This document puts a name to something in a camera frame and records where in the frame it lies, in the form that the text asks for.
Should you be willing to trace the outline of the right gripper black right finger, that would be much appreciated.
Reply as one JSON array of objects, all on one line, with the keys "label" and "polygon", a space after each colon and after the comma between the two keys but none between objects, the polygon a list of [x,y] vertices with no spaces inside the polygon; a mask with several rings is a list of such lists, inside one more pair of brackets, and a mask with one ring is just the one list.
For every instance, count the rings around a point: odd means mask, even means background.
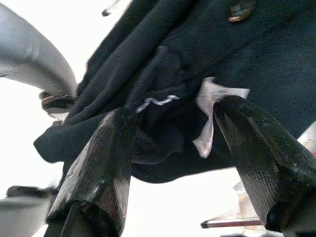
[{"label": "right gripper black right finger", "polygon": [[238,96],[214,116],[262,225],[285,237],[316,234],[316,159],[273,116]]}]

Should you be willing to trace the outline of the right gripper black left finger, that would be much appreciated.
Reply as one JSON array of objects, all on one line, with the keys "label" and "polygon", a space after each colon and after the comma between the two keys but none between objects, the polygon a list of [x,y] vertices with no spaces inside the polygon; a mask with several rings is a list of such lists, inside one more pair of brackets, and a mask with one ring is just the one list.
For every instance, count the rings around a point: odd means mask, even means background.
[{"label": "right gripper black left finger", "polygon": [[119,237],[126,221],[136,114],[109,112],[70,167],[47,217],[47,237]]}]

